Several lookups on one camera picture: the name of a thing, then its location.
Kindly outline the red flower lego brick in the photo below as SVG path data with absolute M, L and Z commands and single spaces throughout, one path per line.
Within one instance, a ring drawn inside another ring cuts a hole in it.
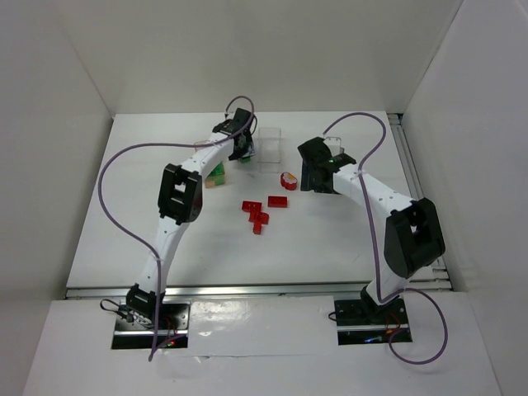
M 295 191 L 298 186 L 298 179 L 289 172 L 280 175 L 280 184 L 288 191 Z

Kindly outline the long green lego brick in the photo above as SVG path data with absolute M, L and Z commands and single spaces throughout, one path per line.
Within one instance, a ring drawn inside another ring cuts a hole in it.
M 210 173 L 210 177 L 223 176 L 225 174 L 224 164 L 220 163 L 217 165 L 213 171 Z

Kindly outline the long red lego brick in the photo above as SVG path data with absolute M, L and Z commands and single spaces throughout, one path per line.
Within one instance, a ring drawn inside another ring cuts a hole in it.
M 287 208 L 288 198 L 286 196 L 268 196 L 267 206 L 270 208 Z

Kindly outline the red lego plate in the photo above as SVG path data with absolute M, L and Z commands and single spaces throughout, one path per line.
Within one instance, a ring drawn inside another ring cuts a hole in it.
M 242 211 L 253 214 L 262 212 L 262 203 L 259 201 L 244 200 L 242 203 Z

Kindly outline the red sloped lego brick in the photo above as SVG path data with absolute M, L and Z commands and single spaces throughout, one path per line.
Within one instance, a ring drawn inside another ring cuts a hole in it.
M 262 211 L 252 211 L 249 215 L 249 221 L 252 223 L 268 224 L 269 214 Z

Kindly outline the small red lego brick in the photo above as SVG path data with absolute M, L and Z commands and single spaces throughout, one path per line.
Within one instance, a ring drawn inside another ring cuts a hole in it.
M 261 222 L 255 222 L 252 226 L 252 231 L 256 235 L 262 234 L 263 224 Z

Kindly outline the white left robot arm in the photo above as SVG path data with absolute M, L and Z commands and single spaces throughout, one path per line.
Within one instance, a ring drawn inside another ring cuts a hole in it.
M 139 281 L 126 295 L 126 305 L 154 322 L 161 313 L 167 275 L 178 244 L 203 206 L 203 180 L 223 161 L 237 159 L 252 145 L 254 116 L 238 108 L 233 117 L 216 125 L 203 148 L 186 161 L 164 169 L 158 193 L 159 221 L 155 250 L 150 254 Z

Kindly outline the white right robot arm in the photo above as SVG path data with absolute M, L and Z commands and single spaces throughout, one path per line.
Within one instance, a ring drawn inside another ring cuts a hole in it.
M 373 318 L 385 311 L 410 278 L 446 251 L 434 203 L 402 195 L 369 173 L 344 152 L 335 154 L 316 137 L 298 147 L 301 181 L 314 192 L 337 193 L 362 205 L 367 213 L 375 278 L 360 293 L 356 312 Z

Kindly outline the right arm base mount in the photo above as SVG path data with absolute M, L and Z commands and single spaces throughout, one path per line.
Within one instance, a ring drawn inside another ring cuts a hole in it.
M 359 299 L 335 300 L 328 319 L 337 326 L 337 342 L 346 345 L 374 345 L 411 342 L 408 315 L 403 299 L 396 299 L 387 308 L 368 314 Z

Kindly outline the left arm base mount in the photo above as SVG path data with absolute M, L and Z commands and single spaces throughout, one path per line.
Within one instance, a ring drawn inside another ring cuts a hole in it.
M 158 327 L 153 320 L 128 308 L 121 300 L 103 299 L 100 308 L 116 316 L 112 350 L 150 349 L 154 333 L 156 345 L 162 349 L 185 349 L 188 347 L 188 326 L 191 305 L 163 304 L 160 309 Z

